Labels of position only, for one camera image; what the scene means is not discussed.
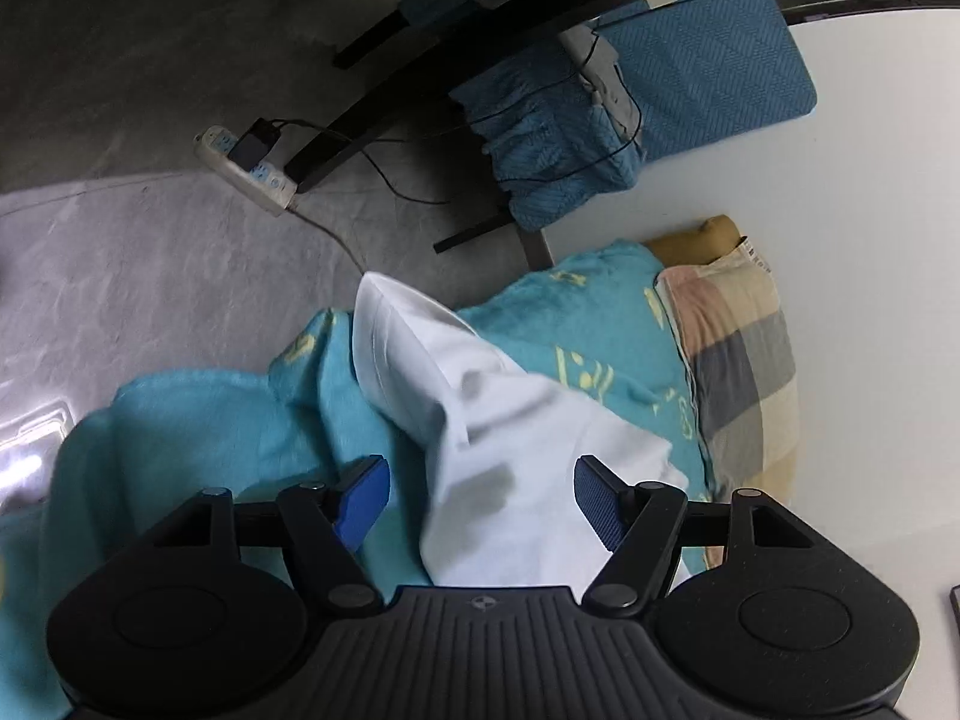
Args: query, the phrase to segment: white table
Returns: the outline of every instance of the white table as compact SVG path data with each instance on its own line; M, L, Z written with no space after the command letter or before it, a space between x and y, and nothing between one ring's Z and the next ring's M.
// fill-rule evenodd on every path
M960 717L960 10L791 28L808 117L647 167L545 230L555 260L727 213L770 261L800 382L793 508L899 591L899 708Z

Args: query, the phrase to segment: teal blanket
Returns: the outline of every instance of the teal blanket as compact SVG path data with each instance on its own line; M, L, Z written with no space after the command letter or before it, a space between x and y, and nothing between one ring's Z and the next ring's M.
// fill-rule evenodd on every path
M582 389L670 440L689 496L706 499L685 368L653 290L661 269L645 248L614 244L524 276L461 316L526 370ZM43 647L49 610L199 488L264 500L382 455L391 499L360 559L388 598L399 584L428 584L418 551L424 455L363 399L350 363L351 322L349 313L320 312L266 375L181 370L137 379L77 425L61 448L42 523L41 512L0 518L1 717L66 712ZM244 559L285 577L276 552L251 549ZM702 568L698 555L685 560Z

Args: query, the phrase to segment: gray floor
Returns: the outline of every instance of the gray floor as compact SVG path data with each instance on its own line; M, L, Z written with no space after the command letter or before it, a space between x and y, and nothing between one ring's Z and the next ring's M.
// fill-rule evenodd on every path
M263 370L318 309L352 306L359 274L337 245L204 172L191 140L258 115L331 121L418 49L330 66L394 2L0 0L0 424L59 398L80 418L162 368ZM526 271L517 233L431 250L493 211L480 145L373 147L402 191L450 206L396 200L354 159L301 210L371 269L481 301Z

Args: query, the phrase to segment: checkered cloth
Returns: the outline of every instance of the checkered cloth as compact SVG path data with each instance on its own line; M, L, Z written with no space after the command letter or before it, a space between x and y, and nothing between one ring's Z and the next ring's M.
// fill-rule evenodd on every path
M656 291L696 397L716 500L736 488L790 496L800 440L797 377L776 285L746 238L705 266L667 268Z

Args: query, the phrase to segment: white garment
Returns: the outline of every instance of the white garment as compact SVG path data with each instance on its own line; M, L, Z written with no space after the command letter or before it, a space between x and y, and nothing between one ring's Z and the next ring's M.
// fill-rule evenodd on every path
M579 599L610 557L574 499L582 455L628 484L686 487L667 461L669 442L526 373L387 276L360 282L352 345L364 396L426 451L421 557L435 584L565 584Z

